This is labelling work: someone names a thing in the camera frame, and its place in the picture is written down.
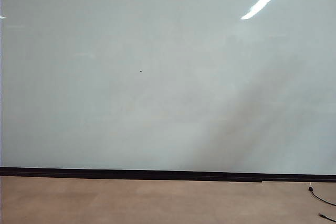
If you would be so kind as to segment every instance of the black trim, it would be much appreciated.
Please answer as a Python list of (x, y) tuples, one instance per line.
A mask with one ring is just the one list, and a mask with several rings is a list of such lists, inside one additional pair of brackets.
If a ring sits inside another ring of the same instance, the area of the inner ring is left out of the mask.
[(336, 175), (183, 172), (170, 170), (104, 170), (0, 167), (0, 176), (94, 178), (94, 179), (147, 179), (147, 180), (201, 180), (234, 182), (336, 182)]

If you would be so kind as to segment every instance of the white wall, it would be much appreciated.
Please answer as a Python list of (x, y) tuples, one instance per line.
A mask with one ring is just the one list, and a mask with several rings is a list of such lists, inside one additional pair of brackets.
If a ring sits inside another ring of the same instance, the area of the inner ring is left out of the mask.
[(257, 1), (2, 0), (2, 165), (336, 174), (336, 0)]

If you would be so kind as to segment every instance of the power cord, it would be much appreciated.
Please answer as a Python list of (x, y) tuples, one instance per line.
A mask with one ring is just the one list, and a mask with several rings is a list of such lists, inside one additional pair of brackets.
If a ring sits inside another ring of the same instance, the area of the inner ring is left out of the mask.
[(326, 200), (320, 198), (320, 197), (317, 196), (316, 194), (314, 194), (314, 192), (313, 192), (313, 187), (311, 186), (311, 184), (309, 185), (309, 191), (311, 192), (311, 194), (313, 194), (314, 197), (316, 197), (316, 198), (319, 199), (320, 201), (323, 201), (324, 203), (330, 204), (330, 205), (332, 205), (332, 206), (336, 206), (336, 204), (331, 203), (331, 202), (328, 202), (328, 201), (326, 201)]
[[(311, 183), (309, 183), (309, 191), (311, 192), (311, 194), (313, 194), (314, 197), (316, 197), (316, 198), (319, 199), (320, 201), (322, 201), (322, 202), (324, 202), (324, 203), (327, 203), (327, 204), (330, 204), (330, 205), (332, 205), (332, 206), (336, 206), (336, 204), (331, 203), (331, 202), (328, 202), (328, 201), (326, 201), (326, 200), (320, 198), (319, 196), (315, 195), (314, 192), (313, 192), (314, 189), (313, 189), (313, 187), (311, 186)], [(323, 215), (323, 214), (319, 214), (319, 216), (320, 216), (321, 218), (323, 218), (323, 219), (330, 220), (330, 221), (332, 221), (332, 222), (336, 222), (336, 220), (333, 220), (333, 219), (331, 219), (331, 218), (329, 218), (328, 216), (325, 216), (325, 215)]]

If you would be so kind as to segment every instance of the cable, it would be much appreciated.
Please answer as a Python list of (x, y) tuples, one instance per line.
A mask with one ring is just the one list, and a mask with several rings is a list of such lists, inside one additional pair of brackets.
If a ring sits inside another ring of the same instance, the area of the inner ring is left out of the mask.
[(320, 201), (323, 201), (324, 203), (330, 204), (332, 206), (336, 206), (336, 204), (328, 202), (328, 201), (326, 201), (324, 199), (321, 199), (319, 196), (317, 196), (316, 194), (314, 194), (312, 186), (309, 186), (309, 191), (311, 192), (311, 194), (313, 194), (314, 197), (318, 198)]
[(324, 218), (324, 219), (330, 220), (332, 222), (336, 222), (336, 220), (330, 219), (329, 217), (327, 217), (325, 215), (319, 214), (319, 216), (322, 217), (322, 218)]

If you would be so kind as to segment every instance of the floor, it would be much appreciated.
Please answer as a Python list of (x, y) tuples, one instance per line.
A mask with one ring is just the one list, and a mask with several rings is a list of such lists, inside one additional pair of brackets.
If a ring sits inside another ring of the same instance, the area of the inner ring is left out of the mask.
[[(336, 202), (336, 184), (313, 183)], [(1, 178), (1, 224), (331, 223), (308, 183)]]

